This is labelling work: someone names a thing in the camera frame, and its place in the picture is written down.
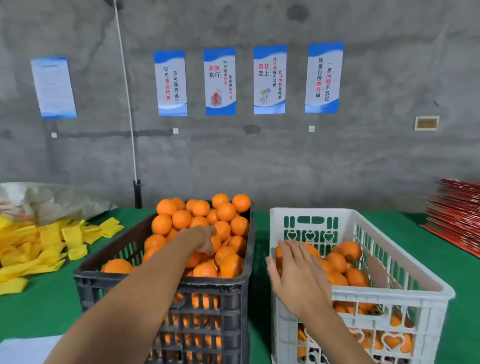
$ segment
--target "person's right arm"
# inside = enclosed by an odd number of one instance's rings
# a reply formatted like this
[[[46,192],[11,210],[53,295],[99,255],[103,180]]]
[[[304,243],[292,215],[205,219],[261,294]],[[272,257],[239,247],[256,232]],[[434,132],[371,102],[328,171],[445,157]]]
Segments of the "person's right arm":
[[[318,260],[298,242],[279,242],[283,273],[266,258],[272,289],[285,307],[307,328],[333,364],[373,364],[332,307],[332,287]]]

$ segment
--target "poster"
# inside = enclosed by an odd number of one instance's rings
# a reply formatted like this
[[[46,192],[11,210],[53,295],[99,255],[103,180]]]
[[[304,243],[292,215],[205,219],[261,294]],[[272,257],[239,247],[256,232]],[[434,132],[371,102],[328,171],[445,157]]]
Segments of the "poster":
[[[309,45],[305,113],[338,111],[343,49],[341,42]]]
[[[159,116],[187,116],[185,52],[156,50],[153,58]]]
[[[76,118],[67,59],[33,58],[30,63],[42,118]]]
[[[204,49],[207,115],[236,115],[235,48]]]
[[[285,114],[287,46],[253,48],[253,113]]]

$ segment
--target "yellow foam net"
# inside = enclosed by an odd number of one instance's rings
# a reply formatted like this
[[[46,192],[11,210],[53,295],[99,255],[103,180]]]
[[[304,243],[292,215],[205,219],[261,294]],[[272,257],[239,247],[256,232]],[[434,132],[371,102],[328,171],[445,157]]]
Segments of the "yellow foam net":
[[[102,237],[111,238],[122,229],[115,218],[98,226],[67,219],[36,226],[0,216],[0,295],[22,292],[28,284],[24,276],[55,272],[67,257],[83,258],[88,245]]]

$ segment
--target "cartoon worker illustration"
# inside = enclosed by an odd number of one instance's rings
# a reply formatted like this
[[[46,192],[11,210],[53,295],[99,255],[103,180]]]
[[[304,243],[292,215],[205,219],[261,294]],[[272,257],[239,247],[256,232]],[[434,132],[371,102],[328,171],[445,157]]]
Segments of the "cartoon worker illustration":
[[[262,88],[260,90],[260,93],[262,94],[262,98],[260,99],[260,102],[262,104],[265,104],[267,102],[267,99],[268,99],[268,95],[270,94],[270,89],[269,88]]]
[[[216,90],[216,92],[213,93],[212,97],[210,98],[210,102],[213,106],[222,105],[222,96],[220,94],[220,90]]]

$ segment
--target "gray wall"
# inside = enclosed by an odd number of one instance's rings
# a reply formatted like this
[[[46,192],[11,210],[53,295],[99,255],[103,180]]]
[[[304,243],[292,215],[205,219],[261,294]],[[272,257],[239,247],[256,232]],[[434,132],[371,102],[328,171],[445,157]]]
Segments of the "gray wall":
[[[146,206],[224,191],[260,207],[418,210],[435,179],[479,178],[478,0],[124,4]],[[304,114],[307,46],[338,40],[340,110]],[[285,115],[253,115],[252,48],[267,44],[288,45]],[[237,116],[207,117],[203,48],[226,46],[237,49]],[[158,117],[155,49],[186,52],[188,117]],[[53,55],[68,58],[77,119],[39,116],[29,60]],[[440,115],[439,130],[413,132],[416,115]],[[133,203],[119,42],[102,0],[0,0],[0,153],[0,182],[63,183]]]

